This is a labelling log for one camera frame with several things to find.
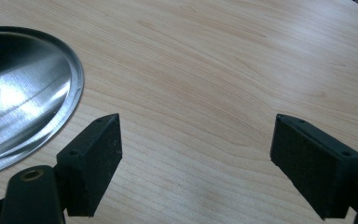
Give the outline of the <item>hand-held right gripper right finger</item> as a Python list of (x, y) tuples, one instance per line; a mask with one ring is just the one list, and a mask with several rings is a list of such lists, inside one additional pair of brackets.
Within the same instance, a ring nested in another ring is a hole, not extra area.
[(303, 119), (279, 114), (272, 162), (320, 218), (344, 218), (358, 178), (358, 152)]

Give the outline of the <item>round steel plate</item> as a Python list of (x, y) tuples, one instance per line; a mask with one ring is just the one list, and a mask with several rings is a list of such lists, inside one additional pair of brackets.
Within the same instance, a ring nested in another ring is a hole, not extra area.
[(84, 81), (79, 58), (59, 38), (0, 26), (0, 171), (60, 131), (79, 104)]

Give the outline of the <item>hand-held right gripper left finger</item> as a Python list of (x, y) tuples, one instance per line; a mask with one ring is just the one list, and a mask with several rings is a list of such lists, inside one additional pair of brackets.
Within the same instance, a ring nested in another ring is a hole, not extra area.
[(57, 154), (63, 206), (70, 217), (93, 217), (122, 159), (119, 114), (94, 120)]

